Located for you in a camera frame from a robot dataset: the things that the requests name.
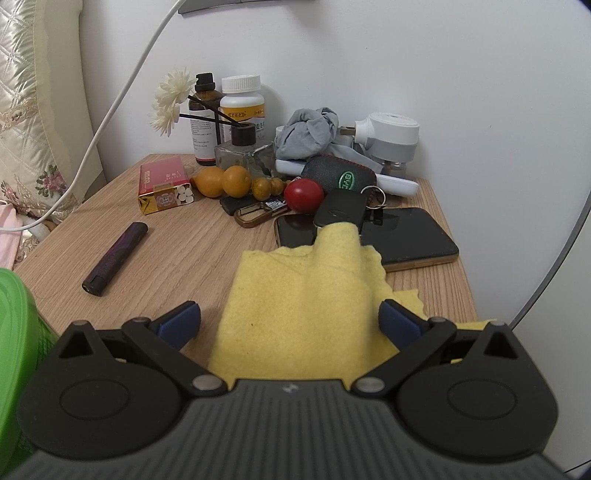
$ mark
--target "red cigarette box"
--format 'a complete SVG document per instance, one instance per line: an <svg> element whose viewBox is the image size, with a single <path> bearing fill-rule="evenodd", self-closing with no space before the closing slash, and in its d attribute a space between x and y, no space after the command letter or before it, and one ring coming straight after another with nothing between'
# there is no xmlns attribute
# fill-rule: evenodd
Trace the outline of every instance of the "red cigarette box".
<svg viewBox="0 0 591 480"><path fill-rule="evenodd" d="M144 215L193 203L193 191L179 155L139 168L139 208Z"/></svg>

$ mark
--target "black dropper cap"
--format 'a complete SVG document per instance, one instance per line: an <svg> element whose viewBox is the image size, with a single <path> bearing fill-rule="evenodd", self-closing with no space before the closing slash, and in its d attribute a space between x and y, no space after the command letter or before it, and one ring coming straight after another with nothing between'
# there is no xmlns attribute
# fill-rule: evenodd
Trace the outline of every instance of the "black dropper cap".
<svg viewBox="0 0 591 480"><path fill-rule="evenodd" d="M196 92L206 92L215 89L216 83L213 81L213 73L200 73L197 75L197 83L195 84Z"/></svg>

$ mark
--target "wood grain surface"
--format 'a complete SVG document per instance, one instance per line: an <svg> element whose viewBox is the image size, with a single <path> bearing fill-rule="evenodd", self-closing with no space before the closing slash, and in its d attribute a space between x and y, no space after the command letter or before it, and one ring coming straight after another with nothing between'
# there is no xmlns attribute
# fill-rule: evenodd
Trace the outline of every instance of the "wood grain surface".
<svg viewBox="0 0 591 480"><path fill-rule="evenodd" d="M142 162L169 155L149 155ZM192 155L183 161L189 175L200 167ZM137 202L139 163L121 174L72 213L20 264L16 273L33 293L43 318L58 333L70 322L89 320L96 329L118 328L135 316L156 318L186 300L202 309L199 338L183 352L205 364L240 255L246 249L276 248L273 222L243 229L217 200L201 197L164 212L142 215ZM437 199L426 180L419 194L402 207L424 208L449 232ZM81 284L131 222L149 231L102 297ZM394 290L419 289L429 316L455 322L477 320L461 261L387 275ZM261 285L273 289L281 286Z"/></svg>

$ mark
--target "green plastic basket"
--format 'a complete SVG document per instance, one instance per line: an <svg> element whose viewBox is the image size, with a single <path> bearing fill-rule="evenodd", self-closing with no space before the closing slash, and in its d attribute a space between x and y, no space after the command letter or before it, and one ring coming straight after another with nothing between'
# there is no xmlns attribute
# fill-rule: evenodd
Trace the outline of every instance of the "green plastic basket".
<svg viewBox="0 0 591 480"><path fill-rule="evenodd" d="M24 283L0 268L0 476L33 452L18 427L18 397L56 339Z"/></svg>

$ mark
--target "gray cloth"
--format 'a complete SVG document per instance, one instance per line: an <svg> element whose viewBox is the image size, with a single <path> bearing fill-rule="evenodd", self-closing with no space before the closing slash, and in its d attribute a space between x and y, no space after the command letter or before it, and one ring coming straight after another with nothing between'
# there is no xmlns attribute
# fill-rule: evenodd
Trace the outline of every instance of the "gray cloth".
<svg viewBox="0 0 591 480"><path fill-rule="evenodd" d="M363 165L376 173L382 171L380 163L347 146L352 141L337 135L338 130L339 117L330 108L296 110L277 135L276 156L279 160L307 160L326 153Z"/></svg>

